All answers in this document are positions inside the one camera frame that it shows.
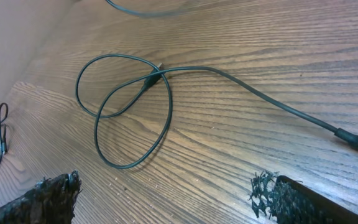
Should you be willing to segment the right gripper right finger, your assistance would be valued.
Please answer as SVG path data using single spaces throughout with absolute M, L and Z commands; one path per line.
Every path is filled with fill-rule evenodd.
M 358 223 L 358 214 L 278 172 L 265 170 L 251 178 L 250 184 L 249 200 L 257 217 L 263 213 L 277 223 L 291 224 Z

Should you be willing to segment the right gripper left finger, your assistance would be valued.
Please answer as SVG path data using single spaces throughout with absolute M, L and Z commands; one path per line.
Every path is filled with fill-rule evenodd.
M 24 195 L 0 207 L 0 223 L 67 223 L 75 217 L 81 192 L 78 171 L 44 179 Z

